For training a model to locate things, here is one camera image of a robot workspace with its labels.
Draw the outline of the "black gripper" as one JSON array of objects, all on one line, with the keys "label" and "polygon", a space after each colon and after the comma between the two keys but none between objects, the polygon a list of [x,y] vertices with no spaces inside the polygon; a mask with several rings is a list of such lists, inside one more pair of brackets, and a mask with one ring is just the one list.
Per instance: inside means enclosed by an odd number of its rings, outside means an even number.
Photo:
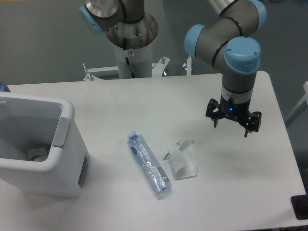
[{"label": "black gripper", "polygon": [[215,128],[218,125],[218,121],[224,118],[236,122],[245,122],[244,137],[246,138],[249,133],[259,132],[262,119],[261,112],[249,112],[250,102],[251,100],[249,99],[243,103],[236,103],[234,98],[229,102],[227,96],[221,95],[220,103],[215,99],[210,99],[205,116],[213,121]]}]

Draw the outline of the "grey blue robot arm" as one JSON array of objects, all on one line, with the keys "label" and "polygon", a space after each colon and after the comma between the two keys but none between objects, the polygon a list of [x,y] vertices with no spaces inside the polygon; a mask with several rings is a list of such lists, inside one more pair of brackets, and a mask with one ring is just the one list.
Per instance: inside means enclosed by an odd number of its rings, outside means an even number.
[{"label": "grey blue robot arm", "polygon": [[[251,34],[260,29],[267,11],[257,0],[212,0],[219,15],[212,26],[194,25],[184,39],[186,52],[222,74],[221,98],[211,99],[205,115],[238,122],[246,133],[258,132],[262,114],[250,112],[261,48]],[[158,35],[155,18],[142,0],[88,0],[81,18],[95,34],[104,33],[116,51],[120,78],[152,77],[152,44]]]}]

